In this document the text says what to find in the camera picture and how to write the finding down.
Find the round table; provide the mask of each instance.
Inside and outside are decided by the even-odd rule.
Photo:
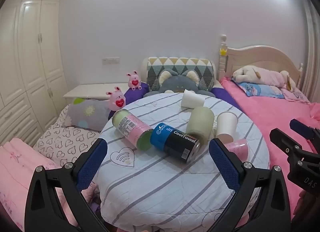
[[[160,122],[186,130],[192,109],[182,108],[182,93],[157,94],[125,108],[151,127]],[[251,119],[225,101],[206,96],[204,105],[217,116],[223,111],[238,116],[235,140],[245,138],[250,161],[269,167],[269,152],[260,130]],[[182,163],[152,147],[137,150],[113,127],[111,120],[100,134],[108,153],[95,177],[100,189],[101,214],[110,224],[126,231],[207,231],[223,212],[234,191],[228,189],[219,170],[202,146],[194,161]],[[127,155],[125,161],[118,157]],[[252,195],[245,214],[253,206]]]

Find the silver screw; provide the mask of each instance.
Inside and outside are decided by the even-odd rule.
[[[252,168],[252,164],[249,163],[249,162],[245,162],[245,163],[243,164],[243,166],[244,166],[245,168],[247,168],[247,169],[251,169],[251,168]]]
[[[275,166],[274,166],[274,169],[275,169],[276,171],[281,171],[281,167],[278,166],[278,165],[275,165]]]
[[[73,167],[73,163],[66,163],[66,164],[64,165],[64,167],[65,167],[66,169],[71,169],[71,168]]]
[[[43,167],[42,166],[38,166],[37,168],[36,168],[36,172],[41,172],[43,170]]]

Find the geometric patterned fabric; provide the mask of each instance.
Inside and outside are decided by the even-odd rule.
[[[149,91],[159,90],[159,75],[163,70],[171,69],[179,75],[187,70],[194,70],[200,79],[199,90],[210,91],[214,85],[213,67],[207,59],[149,57],[147,66],[147,84]]]

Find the plush toy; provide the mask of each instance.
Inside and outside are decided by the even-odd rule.
[[[106,92],[107,95],[110,95],[108,100],[108,108],[112,111],[117,111],[125,106],[125,96],[121,92],[119,87],[115,87],[114,92]]]
[[[199,82],[199,76],[194,70],[187,70],[181,75],[173,70],[163,70],[159,75],[159,90],[148,92],[144,97],[158,93],[184,92],[184,90],[215,97],[209,91],[199,90]]]
[[[140,76],[135,70],[133,71],[133,74],[127,73],[127,76],[129,76],[129,88],[132,88],[132,90],[135,90],[136,88],[142,89]]]
[[[279,88],[285,87],[293,92],[296,87],[295,82],[290,78],[287,71],[276,72],[266,70],[253,65],[247,65],[233,73],[233,78],[236,82],[250,82],[256,84],[265,84],[276,86]]]

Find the drawer handle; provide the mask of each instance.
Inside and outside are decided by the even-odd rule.
[[[15,137],[20,131],[20,128],[18,128],[18,130],[13,134],[13,137]]]
[[[4,117],[4,120],[8,120],[11,116],[12,116],[12,112],[10,112],[10,114],[9,115],[7,115],[6,117]]]

